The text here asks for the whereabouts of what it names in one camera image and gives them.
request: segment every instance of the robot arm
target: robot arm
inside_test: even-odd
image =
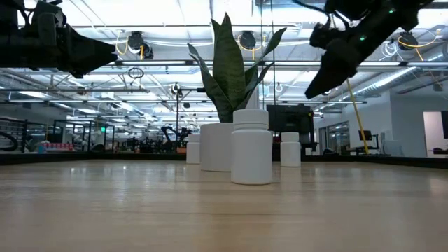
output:
[[[39,1],[32,12],[31,23],[25,14],[23,0],[0,2],[0,67],[54,68],[76,78],[117,60],[115,47],[79,35],[69,24],[62,0]],[[18,12],[26,25],[18,29]]]
[[[295,3],[316,10],[299,0]],[[356,68],[369,57],[397,28],[409,32],[419,23],[417,14],[433,0],[327,0],[328,17],[341,13],[350,20],[361,20],[346,30],[330,28],[330,22],[317,24],[309,44],[326,50],[321,69],[305,92],[308,99],[343,84],[356,74]]]

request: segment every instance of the wall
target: wall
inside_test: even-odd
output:
[[[434,155],[429,151],[434,148],[448,148],[448,140],[444,139],[442,113],[441,112],[423,112],[426,137],[426,151],[429,158],[445,158],[444,155]]]
[[[400,141],[407,157],[426,157],[425,111],[446,111],[441,97],[391,96],[393,138]]]
[[[367,104],[359,104],[358,110],[364,130],[370,130],[372,134],[384,132],[386,133],[386,140],[392,140],[392,115],[389,92],[385,92],[378,98],[367,99]],[[324,119],[314,120],[315,129],[318,130],[321,127],[348,121],[350,127],[350,147],[363,145],[363,142],[359,140],[358,131],[360,127],[353,105],[350,104],[344,108],[342,114],[325,114],[324,117]],[[376,145],[373,141],[369,141],[368,144],[370,146]]]

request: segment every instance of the plant pot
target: plant pot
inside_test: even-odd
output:
[[[201,170],[230,172],[232,165],[233,123],[201,126]]]

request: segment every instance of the green leaf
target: green leaf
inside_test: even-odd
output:
[[[215,104],[216,110],[218,110],[219,120],[222,123],[232,123],[234,108],[228,97],[211,76],[209,68],[205,64],[205,61],[199,56],[196,48],[190,44],[188,44],[188,47],[190,49],[190,56],[196,61],[201,69],[202,82],[204,83],[205,91],[210,100]]]
[[[263,54],[261,55],[261,58],[258,59],[251,68],[247,69],[245,75],[246,78],[246,85],[249,85],[249,82],[252,80],[253,73],[255,72],[256,68],[258,67],[258,64],[260,61],[269,53],[271,53],[277,46],[280,44],[281,37],[283,36],[283,33],[286,31],[287,28],[280,29],[274,33],[271,40],[267,44],[266,50],[263,51]]]
[[[213,77],[233,106],[237,106],[244,99],[246,88],[244,62],[227,14],[225,14],[216,40]]]
[[[247,103],[249,102],[249,99],[252,97],[253,92],[257,88],[258,84],[265,78],[267,72],[269,69],[274,65],[274,62],[271,63],[269,66],[266,66],[260,73],[260,76],[258,76],[258,67],[256,67],[256,73],[253,75],[252,81],[249,83],[249,85],[246,87],[246,96],[243,100],[243,102],[237,106],[235,110],[239,109],[245,109],[247,106]]]
[[[221,29],[221,25],[218,24],[218,22],[213,20],[213,19],[211,20],[211,25],[213,25],[213,32],[214,32],[214,35],[215,35],[215,44],[213,45],[213,49],[215,49],[216,48],[216,42],[217,42],[217,40],[219,38],[219,30]]]

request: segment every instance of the white cylinder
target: white cylinder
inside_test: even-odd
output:
[[[267,131],[269,114],[260,109],[233,113],[233,183],[265,185],[272,182],[272,135]]]
[[[233,123],[201,126],[201,169],[210,172],[230,172],[232,165]]]
[[[200,135],[190,134],[188,135],[187,143],[187,164],[200,164]]]
[[[280,163],[282,167],[300,167],[301,154],[298,132],[281,133]]]

